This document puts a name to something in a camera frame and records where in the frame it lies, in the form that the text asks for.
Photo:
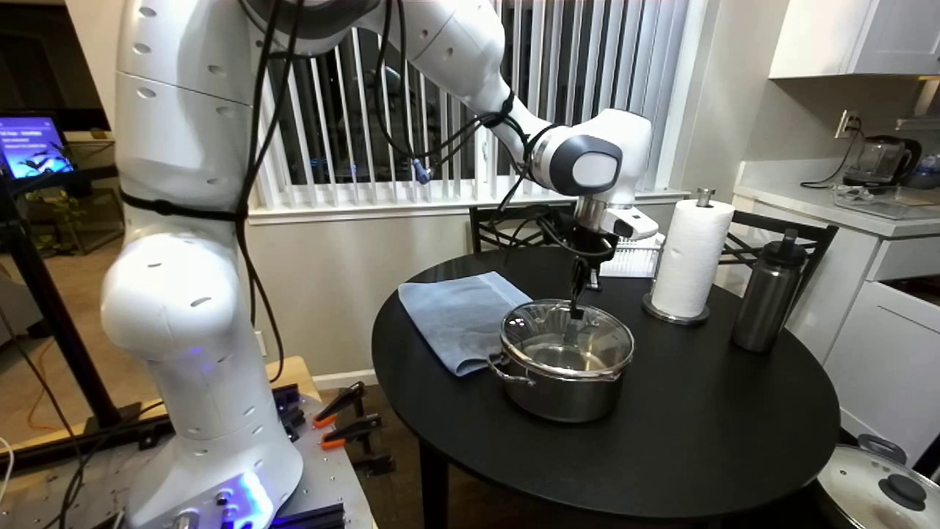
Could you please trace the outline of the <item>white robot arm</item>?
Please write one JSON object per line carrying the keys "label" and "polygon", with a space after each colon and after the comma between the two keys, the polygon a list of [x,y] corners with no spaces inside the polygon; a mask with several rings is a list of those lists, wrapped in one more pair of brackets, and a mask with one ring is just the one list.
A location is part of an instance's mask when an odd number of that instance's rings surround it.
{"label": "white robot arm", "polygon": [[173,423],[136,476],[130,529],[268,529],[304,479],[246,316],[238,247],[258,170],[265,63],[326,54],[355,31],[458,97],[525,178],[578,200],[575,234],[644,170],[653,125],[605,110],[562,126],[503,81],[489,0],[123,0],[114,134],[127,240],[102,329],[149,367]]}

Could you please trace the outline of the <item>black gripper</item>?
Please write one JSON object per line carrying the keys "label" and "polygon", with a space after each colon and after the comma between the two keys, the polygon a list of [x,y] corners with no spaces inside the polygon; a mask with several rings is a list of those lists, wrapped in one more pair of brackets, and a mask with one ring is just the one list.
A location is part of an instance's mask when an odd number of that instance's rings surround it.
{"label": "black gripper", "polygon": [[583,322],[584,309],[578,291],[600,291],[600,266],[615,260],[616,235],[594,234],[572,223],[564,235],[568,253],[572,256],[572,294],[569,294],[569,319]]}

